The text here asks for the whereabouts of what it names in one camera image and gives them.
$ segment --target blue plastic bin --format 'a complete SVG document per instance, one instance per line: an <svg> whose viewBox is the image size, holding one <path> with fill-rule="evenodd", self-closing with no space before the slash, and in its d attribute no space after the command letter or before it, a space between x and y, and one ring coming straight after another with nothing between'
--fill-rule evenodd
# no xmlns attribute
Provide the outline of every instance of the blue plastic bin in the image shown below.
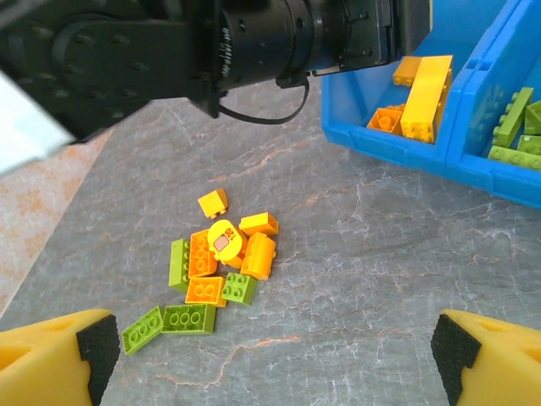
<svg viewBox="0 0 541 406"><path fill-rule="evenodd" d="M454 55L453 85L434 145L367 129L378 107L406 102L398 63L323 78L322 126L331 142L541 207L541 174L484 156L506 103L523 85L541 95L541 0L434 0L434 29L418 56ZM529 194L521 188L527 184Z"/></svg>

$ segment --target orange patterned floor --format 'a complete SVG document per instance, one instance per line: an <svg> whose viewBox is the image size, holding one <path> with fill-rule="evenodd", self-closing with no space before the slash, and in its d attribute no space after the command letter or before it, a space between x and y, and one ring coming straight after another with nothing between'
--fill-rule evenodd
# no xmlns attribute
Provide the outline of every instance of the orange patterned floor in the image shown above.
<svg viewBox="0 0 541 406"><path fill-rule="evenodd" d="M0 316L75 196L110 134L0 178Z"/></svg>

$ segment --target gray marble surface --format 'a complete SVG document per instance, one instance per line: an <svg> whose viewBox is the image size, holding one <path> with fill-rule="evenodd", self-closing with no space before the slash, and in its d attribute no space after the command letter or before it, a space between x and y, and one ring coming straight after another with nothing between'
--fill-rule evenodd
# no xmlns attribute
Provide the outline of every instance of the gray marble surface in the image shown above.
<svg viewBox="0 0 541 406"><path fill-rule="evenodd" d="M228 105L277 117L300 91L264 84ZM0 329L94 307L121 329L183 296L170 243L227 218L281 223L272 277L208 337L121 356L104 406L446 405L429 340L445 308L541 328L541 212L325 141L315 91L262 127L156 102L116 130Z"/></svg>

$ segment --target pile of lego bricks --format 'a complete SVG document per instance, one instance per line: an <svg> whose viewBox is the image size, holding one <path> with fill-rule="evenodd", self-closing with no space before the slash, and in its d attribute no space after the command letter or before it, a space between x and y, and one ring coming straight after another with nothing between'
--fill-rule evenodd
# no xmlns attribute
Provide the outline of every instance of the pile of lego bricks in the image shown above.
<svg viewBox="0 0 541 406"><path fill-rule="evenodd" d="M433 144L451 88L452 61L452 55L404 57L392 79L411 87L406 104L378 108L367 127Z"/></svg>
<svg viewBox="0 0 541 406"><path fill-rule="evenodd" d="M227 195L214 190L199 199L204 214L211 219L225 214ZM164 334L212 334L217 308L228 301L251 305L258 281L271 275L276 256L279 224L268 213L243 217L238 228L228 220L218 220L210 228L192 234L190 240L171 244L169 287L185 294L184 304L157 306L123 332L124 353L134 354ZM214 276L218 262L238 272Z"/></svg>
<svg viewBox="0 0 541 406"><path fill-rule="evenodd" d="M489 159L541 171L541 101L532 98L531 87L513 95L494 129Z"/></svg>

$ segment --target green lego brick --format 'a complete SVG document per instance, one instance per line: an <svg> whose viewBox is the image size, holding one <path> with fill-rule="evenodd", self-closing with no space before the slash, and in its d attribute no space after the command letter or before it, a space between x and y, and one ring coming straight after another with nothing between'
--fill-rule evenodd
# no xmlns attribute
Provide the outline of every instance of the green lego brick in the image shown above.
<svg viewBox="0 0 541 406"><path fill-rule="evenodd" d="M157 306L124 330L124 353L131 355L142 349L160 334L162 325L163 313L160 306Z"/></svg>
<svg viewBox="0 0 541 406"><path fill-rule="evenodd" d="M179 292L188 292L189 241L179 239L171 243L171 260L169 262L169 288Z"/></svg>
<svg viewBox="0 0 541 406"><path fill-rule="evenodd" d="M527 104L532 100L533 88L523 87L512 97L512 103L505 107L505 114L500 117L500 126L494 129L492 145L508 148L513 142L518 129L524 121Z"/></svg>
<svg viewBox="0 0 541 406"><path fill-rule="evenodd" d="M521 135L518 141L518 151L527 152L528 154L541 155L541 137L535 135Z"/></svg>
<svg viewBox="0 0 541 406"><path fill-rule="evenodd" d="M490 149L489 158L495 161L517 165L518 167L541 171L541 156L528 154L527 152L508 150L507 148L494 145Z"/></svg>
<svg viewBox="0 0 541 406"><path fill-rule="evenodd" d="M541 135L541 100L526 107L524 134Z"/></svg>
<svg viewBox="0 0 541 406"><path fill-rule="evenodd" d="M211 304L167 306L163 316L165 334L211 334L214 332L216 307Z"/></svg>
<svg viewBox="0 0 541 406"><path fill-rule="evenodd" d="M232 302L250 306L254 298L257 280L249 275L229 273L226 284L221 291L221 297Z"/></svg>

